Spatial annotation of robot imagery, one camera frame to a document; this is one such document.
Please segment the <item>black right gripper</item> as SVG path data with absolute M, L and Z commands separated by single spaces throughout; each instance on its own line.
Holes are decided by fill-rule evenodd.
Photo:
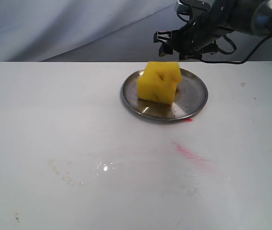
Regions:
M 211 6 L 199 0 L 177 1 L 175 11 L 188 14 L 190 20 L 177 31 L 154 33 L 153 42 L 163 43 L 159 56 L 173 55 L 173 49 L 181 55 L 194 55 L 215 40 L 232 33 L 234 30 L 228 21 L 235 5 L 235 0 L 216 0 Z

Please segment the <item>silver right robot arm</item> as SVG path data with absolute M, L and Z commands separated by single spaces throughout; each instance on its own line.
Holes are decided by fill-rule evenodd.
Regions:
M 272 37 L 272 0 L 216 0 L 212 5 L 200 0 L 179 0 L 175 11 L 180 19 L 189 16 L 178 30 L 155 32 L 153 41 L 161 43 L 159 56 L 179 53 L 180 60 L 197 59 L 207 53 L 222 53 L 216 43 L 224 38 L 234 49 L 227 34 L 240 32 Z

